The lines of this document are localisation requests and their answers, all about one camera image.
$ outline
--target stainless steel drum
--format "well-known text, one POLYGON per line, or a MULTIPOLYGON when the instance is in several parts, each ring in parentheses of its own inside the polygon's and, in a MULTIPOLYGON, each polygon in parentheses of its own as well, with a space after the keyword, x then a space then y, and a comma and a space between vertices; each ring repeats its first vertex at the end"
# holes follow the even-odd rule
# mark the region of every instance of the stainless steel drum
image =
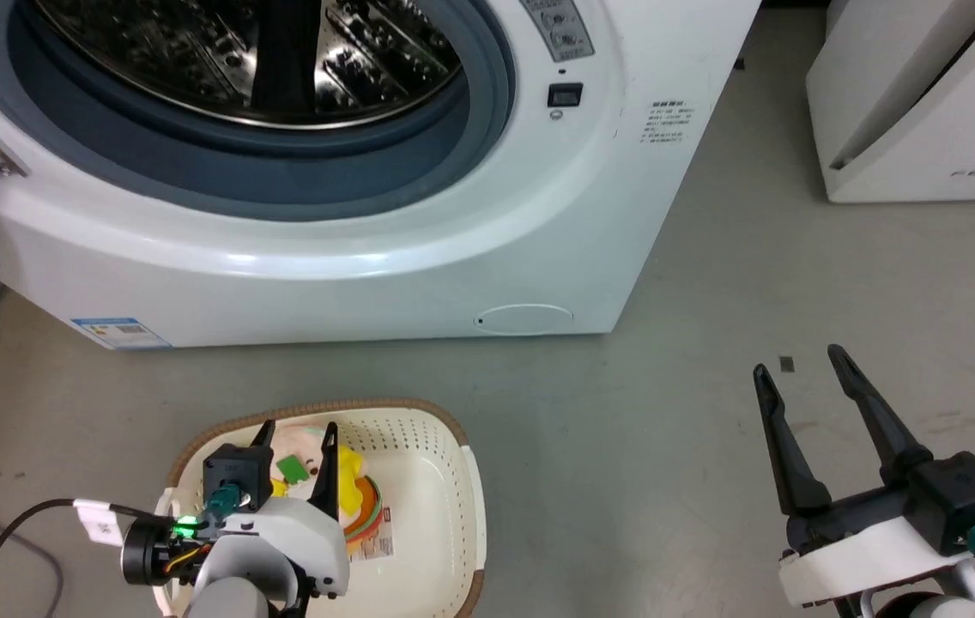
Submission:
POLYGON ((410 0, 35 0, 53 30, 139 89, 268 128, 414 109, 459 71, 410 0))

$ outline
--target warning sticker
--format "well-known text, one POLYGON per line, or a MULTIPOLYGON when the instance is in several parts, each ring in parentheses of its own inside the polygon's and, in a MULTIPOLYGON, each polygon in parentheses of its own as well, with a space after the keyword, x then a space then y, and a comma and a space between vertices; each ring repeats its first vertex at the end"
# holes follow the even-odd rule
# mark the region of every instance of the warning sticker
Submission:
POLYGON ((669 99, 653 101, 648 111, 648 121, 640 134, 641 144, 677 144, 687 137, 687 128, 693 122, 696 108, 685 101, 669 99))
POLYGON ((381 519, 381 525, 377 530, 370 532, 361 541, 350 540, 347 543, 350 562, 388 558, 396 553, 395 548, 392 547, 392 509, 382 507, 378 517, 381 519))
POLYGON ((76 327, 114 349, 170 348, 171 344, 133 318, 87 318, 72 320, 76 327))

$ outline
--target blue and white sticker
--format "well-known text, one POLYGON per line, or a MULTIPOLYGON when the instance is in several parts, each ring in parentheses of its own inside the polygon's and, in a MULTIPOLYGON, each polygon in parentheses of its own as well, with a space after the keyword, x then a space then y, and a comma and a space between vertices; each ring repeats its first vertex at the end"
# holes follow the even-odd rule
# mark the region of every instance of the blue and white sticker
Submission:
POLYGON ((114 349, 170 348, 171 344, 134 318, 84 318, 72 320, 76 327, 114 349))

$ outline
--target laundry basket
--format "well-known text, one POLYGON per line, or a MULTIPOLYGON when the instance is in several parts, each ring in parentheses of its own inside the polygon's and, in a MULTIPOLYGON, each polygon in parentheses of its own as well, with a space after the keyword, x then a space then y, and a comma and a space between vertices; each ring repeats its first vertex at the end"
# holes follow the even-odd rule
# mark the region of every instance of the laundry basket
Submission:
MULTIPOLYGON (((281 408, 225 422, 179 455, 158 515, 197 515, 202 461, 224 443, 248 445, 268 419, 279 427, 339 426, 339 442, 361 453, 391 510, 392 555, 350 564, 350 587, 308 603, 310 618, 452 618, 472 615, 483 587, 488 532, 483 488, 464 430, 420 399, 353 399, 281 408)), ((189 586, 155 588, 163 615, 182 615, 189 586)))

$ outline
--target concrete floor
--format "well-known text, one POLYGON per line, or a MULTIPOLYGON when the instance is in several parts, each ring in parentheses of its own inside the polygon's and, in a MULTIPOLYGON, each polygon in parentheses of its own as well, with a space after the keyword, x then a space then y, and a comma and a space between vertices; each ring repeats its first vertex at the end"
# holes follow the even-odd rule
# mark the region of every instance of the concrete floor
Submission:
MULTIPOLYGON (((816 474, 871 488, 875 454, 830 372, 841 342, 939 454, 975 452, 975 204, 830 206, 802 78, 821 13, 767 12, 612 336, 116 353, 9 294, 0 331, 0 519, 38 500, 153 505, 203 427, 340 397, 443 404, 475 447, 490 524, 478 615, 832 615, 786 605, 784 545, 749 374, 777 374, 816 474)), ((72 513, 63 617, 153 615, 72 513)), ((49 576, 0 558, 0 615, 49 576)))

